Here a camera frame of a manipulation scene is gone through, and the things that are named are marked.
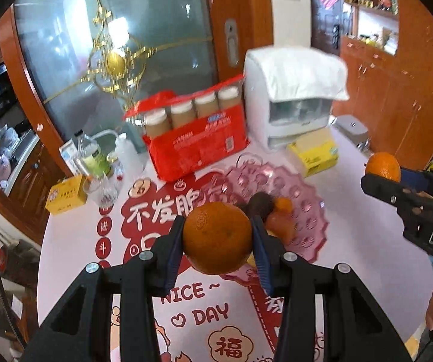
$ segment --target pink plate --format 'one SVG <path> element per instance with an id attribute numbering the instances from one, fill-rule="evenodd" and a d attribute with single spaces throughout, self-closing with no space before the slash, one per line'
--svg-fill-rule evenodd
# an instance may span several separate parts
<path id="1" fill-rule="evenodd" d="M 258 164 L 249 159 L 238 167 L 230 167 L 223 175 L 201 187 L 195 206 L 206 202 L 222 201 L 236 204 L 250 199 L 256 192 L 288 197 L 293 204 L 293 219 L 297 237 L 285 248 L 312 263 L 327 238 L 328 221 L 324 215 L 323 200 L 316 189 L 306 184 L 299 174 L 292 174 L 285 167 L 270 163 Z M 256 269 L 245 264 L 236 272 L 221 275 L 223 279 L 235 280 L 243 286 L 259 284 Z"/>

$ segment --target brown cup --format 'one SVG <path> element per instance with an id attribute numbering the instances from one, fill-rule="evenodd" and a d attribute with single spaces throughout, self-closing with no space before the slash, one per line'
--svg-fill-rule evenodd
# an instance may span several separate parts
<path id="1" fill-rule="evenodd" d="M 198 118 L 208 117 L 220 109 L 215 93 L 210 93 L 195 98 L 195 106 Z"/>
<path id="2" fill-rule="evenodd" d="M 145 115 L 146 134 L 150 139 L 157 138 L 171 130 L 170 120 L 165 109 L 155 109 Z"/>
<path id="3" fill-rule="evenodd" d="M 193 102 L 188 101 L 171 106 L 171 121 L 173 128 L 179 128 L 196 119 L 196 113 L 193 110 Z"/>
<path id="4" fill-rule="evenodd" d="M 231 86 L 218 91 L 220 108 L 222 110 L 241 104 L 241 95 L 238 87 Z"/>

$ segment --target silver bolt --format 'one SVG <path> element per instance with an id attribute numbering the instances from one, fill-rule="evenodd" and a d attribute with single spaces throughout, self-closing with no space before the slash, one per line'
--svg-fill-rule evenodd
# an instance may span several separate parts
<path id="1" fill-rule="evenodd" d="M 285 252 L 285 253 L 283 254 L 283 258 L 284 258 L 286 261 L 290 261 L 290 262 L 292 262 L 292 261 L 296 261 L 297 258 L 298 258 L 298 256 L 297 256 L 295 253 L 293 253 L 293 252 Z"/>
<path id="2" fill-rule="evenodd" d="M 348 264 L 345 264 L 344 262 L 341 262 L 338 266 L 337 269 L 342 272 L 343 274 L 348 274 L 351 270 L 350 266 Z"/>
<path id="3" fill-rule="evenodd" d="M 144 252 L 141 252 L 139 254 L 139 259 L 143 260 L 143 261 L 148 261 L 151 260 L 153 258 L 153 252 L 150 250 L 145 250 Z"/>
<path id="4" fill-rule="evenodd" d="M 94 272 L 96 272 L 99 269 L 99 264 L 96 262 L 90 262 L 87 266 L 86 266 L 86 272 L 88 274 L 93 274 Z"/>

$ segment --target yellow box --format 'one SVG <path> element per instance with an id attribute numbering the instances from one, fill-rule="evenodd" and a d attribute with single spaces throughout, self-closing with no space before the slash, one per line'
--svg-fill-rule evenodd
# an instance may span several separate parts
<path id="1" fill-rule="evenodd" d="M 289 159 L 303 177 L 331 168 L 338 161 L 338 147 L 329 128 L 297 137 L 287 146 Z"/>
<path id="2" fill-rule="evenodd" d="M 54 185 L 49 191 L 46 209 L 52 215 L 57 215 L 84 205 L 88 198 L 82 189 L 85 180 L 84 176 L 79 175 Z"/>

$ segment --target red carton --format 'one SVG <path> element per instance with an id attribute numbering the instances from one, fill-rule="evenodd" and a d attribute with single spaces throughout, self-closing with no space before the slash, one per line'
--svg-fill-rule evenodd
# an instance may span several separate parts
<path id="1" fill-rule="evenodd" d="M 124 117 L 135 118 L 155 108 L 185 102 L 235 85 L 242 79 L 243 75 L 239 75 L 207 90 L 188 95 L 176 96 L 173 91 L 162 91 L 139 101 Z M 143 139 L 148 145 L 149 155 L 159 179 L 176 181 L 248 146 L 243 105 L 196 119 L 156 139 L 151 140 L 148 136 L 144 136 Z"/>

